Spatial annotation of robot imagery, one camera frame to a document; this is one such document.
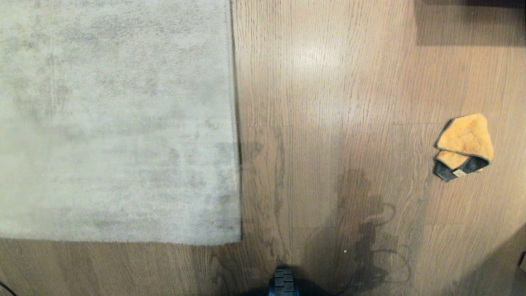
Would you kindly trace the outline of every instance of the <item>black wheel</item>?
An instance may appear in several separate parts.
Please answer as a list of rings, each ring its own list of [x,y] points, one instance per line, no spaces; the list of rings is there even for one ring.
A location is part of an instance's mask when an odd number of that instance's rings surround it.
[[[294,277],[290,268],[278,268],[270,284],[269,296],[299,296],[295,293]]]

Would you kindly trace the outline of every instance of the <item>black cable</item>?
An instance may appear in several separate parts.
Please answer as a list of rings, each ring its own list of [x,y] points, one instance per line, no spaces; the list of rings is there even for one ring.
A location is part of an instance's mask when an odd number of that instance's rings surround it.
[[[13,290],[11,290],[8,286],[6,286],[4,283],[0,282],[0,287],[4,288],[7,292],[9,292],[13,296],[17,296]]]

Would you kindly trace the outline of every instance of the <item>wooden floor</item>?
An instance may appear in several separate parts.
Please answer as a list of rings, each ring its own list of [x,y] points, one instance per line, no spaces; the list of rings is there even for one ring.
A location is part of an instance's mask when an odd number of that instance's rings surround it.
[[[526,249],[524,9],[444,2],[235,1],[243,241],[4,239],[0,280],[19,295],[238,295],[286,263],[348,295],[508,295]],[[444,183],[433,144],[475,112],[494,163]]]

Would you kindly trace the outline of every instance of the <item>orange microfiber cloth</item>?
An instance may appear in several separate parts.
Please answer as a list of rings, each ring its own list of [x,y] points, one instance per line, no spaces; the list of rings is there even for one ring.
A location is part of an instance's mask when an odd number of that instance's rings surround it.
[[[446,181],[482,169],[493,160],[488,120],[482,114],[451,120],[440,134],[437,148],[441,151],[434,173]]]

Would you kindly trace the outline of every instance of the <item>beige rug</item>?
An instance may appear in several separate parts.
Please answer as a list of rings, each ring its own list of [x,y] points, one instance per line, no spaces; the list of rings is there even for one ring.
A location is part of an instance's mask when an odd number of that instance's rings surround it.
[[[4,1],[0,236],[240,239],[229,0]]]

